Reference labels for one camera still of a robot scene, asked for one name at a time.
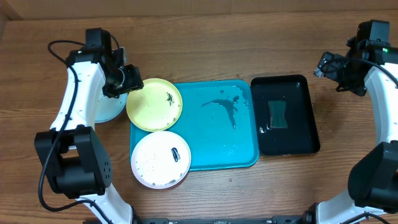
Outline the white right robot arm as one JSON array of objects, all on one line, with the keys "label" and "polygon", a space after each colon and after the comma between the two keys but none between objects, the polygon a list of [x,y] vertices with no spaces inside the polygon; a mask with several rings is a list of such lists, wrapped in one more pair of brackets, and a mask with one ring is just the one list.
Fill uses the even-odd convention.
[{"label": "white right robot arm", "polygon": [[346,56],[325,52],[314,74],[357,95],[369,93],[376,146],[351,170],[348,188],[313,204],[296,223],[360,223],[397,213],[397,49],[375,42]]}]

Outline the green scrubbing sponge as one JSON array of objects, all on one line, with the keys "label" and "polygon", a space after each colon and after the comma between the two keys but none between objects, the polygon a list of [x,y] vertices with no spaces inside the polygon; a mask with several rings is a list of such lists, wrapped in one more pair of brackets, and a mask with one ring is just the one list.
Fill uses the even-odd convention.
[{"label": "green scrubbing sponge", "polygon": [[285,119],[286,102],[283,100],[269,101],[271,128],[288,128]]}]

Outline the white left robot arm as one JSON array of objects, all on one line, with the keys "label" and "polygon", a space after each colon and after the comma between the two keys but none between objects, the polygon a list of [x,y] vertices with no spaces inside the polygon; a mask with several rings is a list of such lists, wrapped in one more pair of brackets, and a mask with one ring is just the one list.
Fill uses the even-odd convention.
[{"label": "white left robot arm", "polygon": [[139,70],[126,65],[124,48],[83,47],[64,61],[68,83],[50,129],[37,133],[35,150],[42,164],[38,196],[59,212],[86,205],[101,223],[138,223],[134,209],[112,184],[113,167],[95,133],[96,114],[115,118],[127,93],[144,85]]}]

